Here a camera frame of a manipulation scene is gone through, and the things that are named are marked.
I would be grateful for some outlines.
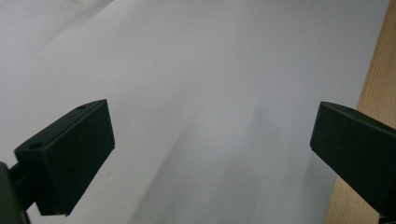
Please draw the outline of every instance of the white sheet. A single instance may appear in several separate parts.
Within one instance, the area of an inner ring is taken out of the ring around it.
[[[322,223],[320,101],[358,102],[388,1],[2,0],[0,158],[107,98],[116,149],[70,217]]]

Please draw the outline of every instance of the screw hole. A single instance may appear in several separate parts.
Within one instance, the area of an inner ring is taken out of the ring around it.
[[[43,146],[43,143],[33,143],[29,146],[29,149],[38,149]]]

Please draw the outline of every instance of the white surface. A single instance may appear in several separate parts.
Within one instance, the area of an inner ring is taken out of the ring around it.
[[[33,223],[322,223],[318,104],[356,106],[387,3],[2,0],[0,158],[107,98],[116,149]]]

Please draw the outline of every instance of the wooden surface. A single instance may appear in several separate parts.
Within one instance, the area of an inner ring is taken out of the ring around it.
[[[390,0],[358,110],[396,129],[396,0]],[[376,224],[379,214],[342,178],[336,179],[326,224]]]

